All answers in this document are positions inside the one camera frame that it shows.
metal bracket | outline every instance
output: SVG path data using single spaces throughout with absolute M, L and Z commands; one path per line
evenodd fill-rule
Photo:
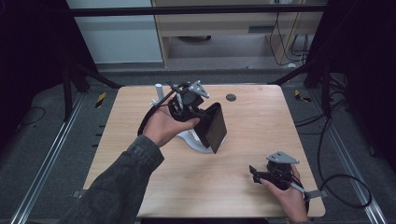
M 207 99 L 209 98 L 209 93 L 207 93 L 207 92 L 204 90 L 204 87 L 201 85 L 201 80 L 198 80 L 198 81 L 192 83 L 192 84 L 189 86 L 189 91 L 192 91 L 192 92 L 194 92 L 195 94 L 198 94 L 198 95 L 200 95 L 200 96 L 204 96 L 204 97 L 207 98 Z
M 299 161 L 282 151 L 278 151 L 277 153 L 267 156 L 267 160 L 276 163 L 300 163 Z
M 301 193 L 303 193 L 305 195 L 305 200 L 306 201 L 309 201 L 311 199 L 318 198 L 318 197 L 325 198 L 325 197 L 329 196 L 329 194 L 327 193 L 326 190 L 320 191 L 320 190 L 316 189 L 316 190 L 312 190 L 312 191 L 308 192 L 308 191 L 305 191 L 305 189 L 301 188 L 300 186 L 296 185 L 295 183 L 291 183 L 290 185 L 293 188 L 295 188 L 298 191 L 300 191 Z
M 87 191 L 87 190 L 85 190 L 85 189 L 82 189 L 82 190 L 75 190 L 75 191 L 73 191 L 73 193 L 72 193 L 72 197 L 73 198 L 81 198 L 82 197 L 82 195 L 85 193 L 85 191 Z

white stand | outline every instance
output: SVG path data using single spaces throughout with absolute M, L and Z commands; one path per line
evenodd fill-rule
M 213 154 L 213 150 L 212 147 L 204 147 L 201 143 L 201 140 L 199 140 L 198 135 L 196 134 L 194 129 L 188 130 L 188 131 L 184 131 L 182 133 L 178 133 L 176 135 L 176 137 L 182 138 L 184 141 L 186 141 L 187 145 L 189 145 L 189 147 L 191 147 L 192 149 L 202 152 L 202 153 L 212 153 Z M 225 137 L 223 138 L 223 140 L 221 141 L 221 146 L 223 145 L 225 140 Z

black cable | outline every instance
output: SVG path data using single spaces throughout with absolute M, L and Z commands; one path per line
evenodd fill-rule
M 336 108 L 337 106 L 339 106 L 339 105 L 342 105 L 342 103 L 344 103 L 344 102 L 345 102 L 345 100 L 341 100 L 341 101 L 337 102 L 336 104 L 332 105 L 331 111 L 336 111 L 336 110 L 338 110 L 338 109 L 335 109 L 335 108 Z M 305 126 L 305 125 L 314 123 L 315 121 L 317 121 L 317 120 L 323 118 L 324 116 L 325 116 L 325 114 L 316 115 L 316 116 L 311 117 L 311 118 L 308 118 L 308 119 L 303 119 L 303 120 L 295 121 L 294 124 L 296 124 L 296 125 L 295 125 L 296 128 L 298 128 L 298 127 L 303 127 L 303 126 Z
M 304 40 L 304 48 L 303 48 L 303 62 L 302 64 L 305 64 L 306 58 L 308 57 L 308 35 L 305 35 L 305 40 Z
M 337 89 L 342 90 L 342 91 L 346 91 L 347 90 L 347 85 L 345 83 L 342 83 L 337 78 L 332 77 L 332 75 L 330 75 L 330 79 L 332 81 L 332 84 L 334 86 L 336 86 Z
M 334 91 L 330 94 L 330 97 L 333 97 L 335 94 L 341 94 L 341 95 L 345 96 L 346 93 L 344 91 Z
M 166 83 L 171 87 L 171 91 L 169 91 L 169 93 L 166 94 L 166 96 L 164 96 L 158 104 L 151 107 L 151 109 L 148 111 L 148 113 L 143 118 L 142 122 L 140 123 L 139 129 L 137 130 L 137 136 L 139 136 L 140 134 L 143 133 L 143 131 L 145 130 L 146 124 L 149 122 L 149 118 L 151 118 L 151 116 L 157 111 L 157 109 L 160 108 L 160 106 L 162 106 L 163 102 L 165 102 L 166 99 L 168 99 L 176 91 L 179 91 L 179 88 L 188 87 L 188 85 L 189 85 L 187 83 L 180 83 L 179 85 L 177 85 L 177 88 L 176 88 L 170 81 L 168 81 Z
M 2 16 L 4 14 L 4 12 L 6 11 L 6 2 L 5 0 L 1 0 L 3 8 L 0 11 L 0 16 Z
M 295 53 L 294 53 L 294 51 L 299 51 L 299 50 L 293 49 L 293 48 L 294 48 L 294 44 L 296 43 L 296 40 L 297 40 L 297 36 L 298 36 L 298 35 L 295 35 L 294 38 L 293 38 L 293 42 L 291 42 L 290 51 L 291 51 L 291 53 L 292 53 L 294 56 L 301 56 L 301 55 L 298 55 L 298 54 L 295 54 Z
M 347 101 L 340 100 L 337 104 L 332 105 L 332 111 L 338 111 L 343 105 L 347 105 Z
M 287 65 L 287 64 L 289 64 L 289 63 L 298 62 L 298 60 L 290 59 L 289 56 L 288 56 L 288 54 L 286 53 L 286 49 L 285 49 L 285 45 L 284 45 L 284 43 L 283 43 L 282 35 L 280 34 L 279 22 L 278 22 L 278 21 L 279 21 L 279 12 L 276 13 L 276 20 L 275 20 L 275 24 L 274 24 L 274 29 L 273 29 L 272 33 L 270 34 L 270 49 L 271 49 L 271 51 L 273 52 L 273 55 L 274 55 L 274 58 L 275 58 L 275 62 L 277 63 L 277 65 Z M 288 58 L 288 60 L 289 60 L 288 63 L 279 63 L 279 62 L 276 60 L 275 52 L 274 52 L 274 49 L 273 49 L 273 47 L 272 47 L 272 36 L 273 36 L 274 30 L 276 29 L 276 27 L 277 27 L 277 31 L 278 31 L 278 33 L 279 33 L 280 43 L 282 44 L 283 53 L 284 53 L 284 55 L 285 55 L 285 56 Z
M 33 106 L 33 107 L 31 107 L 30 109 L 40 109 L 40 110 L 43 111 L 43 114 L 40 116 L 40 118 L 38 118 L 38 119 L 36 119 L 36 120 L 30 121 L 30 122 L 21 123 L 21 126 L 26 126 L 26 125 L 34 124 L 34 123 L 38 122 L 39 120 L 43 119 L 44 116 L 46 115 L 46 109 L 44 109 L 44 108 L 41 107 L 41 106 Z
M 345 175 L 345 174 L 332 175 L 332 176 L 330 176 L 330 177 L 328 177 L 326 179 L 323 177 L 323 173 L 322 173 L 321 166 L 320 166 L 320 151 L 321 151 L 321 145 L 322 145 L 322 142 L 323 142 L 323 136 L 324 136 L 324 134 L 326 132 L 327 127 L 328 126 L 330 127 L 331 121 L 332 121 L 332 117 L 329 117 L 328 119 L 326 119 L 325 125 L 323 126 L 322 133 L 321 133 L 320 139 L 319 139 L 317 163 L 318 163 L 318 173 L 319 173 L 320 179 L 322 180 L 322 184 L 320 185 L 319 189 L 323 190 L 324 188 L 326 188 L 327 191 L 329 191 L 336 199 L 338 199 L 341 203 L 343 203 L 345 205 L 348 205 L 348 206 L 353 207 L 353 208 L 365 208 L 368 205 L 370 205 L 370 203 L 371 203 L 371 201 L 373 199 L 373 195 L 372 195 L 371 191 L 369 190 L 369 188 L 367 187 L 367 185 L 364 184 L 357 177 L 355 177 L 353 175 Z M 364 186 L 367 189 L 367 192 L 369 193 L 369 199 L 367 200 L 367 203 L 365 203 L 365 204 L 354 204 L 354 203 L 347 202 L 346 200 L 344 200 L 340 196 L 338 196 L 329 186 L 326 186 L 327 183 L 330 180 L 332 180 L 332 179 L 334 179 L 336 177 L 351 178 L 351 179 L 354 179 L 354 180 L 358 181 L 362 186 Z
M 301 135 L 317 135 L 317 134 L 321 134 L 321 133 L 297 133 L 297 134 L 301 134 Z
M 338 91 L 346 91 L 346 89 L 345 88 L 342 88 L 342 87 L 340 87 L 339 85 L 337 85 L 337 84 L 334 84 L 334 83 L 330 83 L 330 88 L 332 88 L 332 90 L 338 90 Z

sweater sleeve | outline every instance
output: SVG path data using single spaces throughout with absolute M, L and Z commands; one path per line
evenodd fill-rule
M 160 149 L 146 136 L 138 136 L 60 223 L 134 223 L 149 177 L 162 162 Z

hand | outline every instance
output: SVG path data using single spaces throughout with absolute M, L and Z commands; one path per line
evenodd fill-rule
M 294 164 L 291 165 L 291 172 L 300 179 L 300 173 L 297 171 Z M 308 221 L 304 195 L 300 191 L 295 188 L 281 190 L 268 180 L 260 179 L 260 181 L 272 194 L 274 194 L 291 223 Z
M 175 120 L 170 112 L 167 99 L 148 120 L 143 135 L 149 138 L 157 147 L 165 146 L 178 133 L 192 129 L 199 119 L 189 119 L 186 122 Z

